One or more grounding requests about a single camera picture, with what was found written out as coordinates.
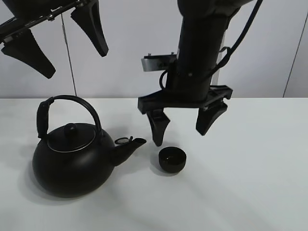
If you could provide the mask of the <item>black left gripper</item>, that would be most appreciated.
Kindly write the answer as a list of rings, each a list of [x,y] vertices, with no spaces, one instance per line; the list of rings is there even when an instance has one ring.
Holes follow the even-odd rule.
[[[75,8],[71,18],[85,32],[101,57],[109,48],[103,34],[98,0],[4,0],[13,17],[0,25],[2,53],[52,78],[56,70],[34,38],[31,28]]]

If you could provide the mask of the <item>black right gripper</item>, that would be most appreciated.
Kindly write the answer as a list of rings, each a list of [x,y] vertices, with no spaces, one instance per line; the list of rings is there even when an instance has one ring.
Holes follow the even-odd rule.
[[[164,108],[199,108],[196,130],[204,136],[219,116],[227,111],[224,99],[229,100],[233,89],[226,85],[211,85],[202,99],[193,97],[194,89],[187,92],[176,92],[171,89],[160,91],[138,98],[138,110],[150,122],[152,139],[156,146],[161,146],[170,119]]]

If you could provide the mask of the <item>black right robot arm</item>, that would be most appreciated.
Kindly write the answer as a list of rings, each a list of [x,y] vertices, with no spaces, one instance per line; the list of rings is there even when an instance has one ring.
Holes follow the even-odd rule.
[[[227,111],[225,99],[232,89],[212,85],[212,76],[224,67],[245,38],[261,6],[257,1],[235,43],[228,47],[222,41],[231,19],[244,0],[179,0],[182,25],[178,50],[165,55],[142,58],[145,72],[161,71],[160,90],[138,99],[139,111],[147,115],[153,142],[160,146],[170,122],[165,108],[196,108],[196,130],[205,135],[215,120]]]

